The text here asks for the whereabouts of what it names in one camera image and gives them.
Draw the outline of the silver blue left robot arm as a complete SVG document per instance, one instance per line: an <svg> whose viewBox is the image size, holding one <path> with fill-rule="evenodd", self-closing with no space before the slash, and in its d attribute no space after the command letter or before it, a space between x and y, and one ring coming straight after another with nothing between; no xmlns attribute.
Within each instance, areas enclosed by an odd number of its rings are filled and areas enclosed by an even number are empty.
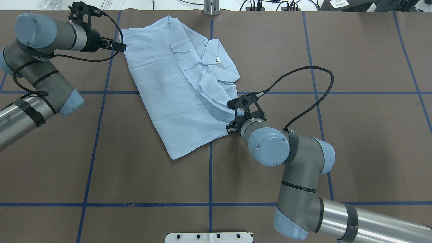
<svg viewBox="0 0 432 243"><path fill-rule="evenodd" d="M84 103L76 88L50 62L54 57L85 61L84 58L55 54L56 50L93 53L100 48L114 51L111 60L127 45L119 30L120 41L101 37L92 28L92 17L110 15L84 2L69 5L68 21L46 15L23 13L16 19L15 40L1 50L1 70L12 76L14 83L26 94L1 110L0 148L7 148L33 129L60 114L68 116Z"/></svg>

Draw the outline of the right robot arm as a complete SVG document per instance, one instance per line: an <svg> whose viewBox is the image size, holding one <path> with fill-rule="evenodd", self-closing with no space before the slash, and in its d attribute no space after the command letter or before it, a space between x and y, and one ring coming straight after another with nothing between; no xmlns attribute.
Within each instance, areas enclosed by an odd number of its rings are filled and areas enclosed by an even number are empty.
<svg viewBox="0 0 432 243"><path fill-rule="evenodd" d="M336 153L331 144L267 123L258 99L249 92L228 101L235 118L229 134L238 134L261 165L283 167L273 226L282 235L305 240L324 234L341 243L430 243L431 227L321 197L320 176L331 171Z"/></svg>

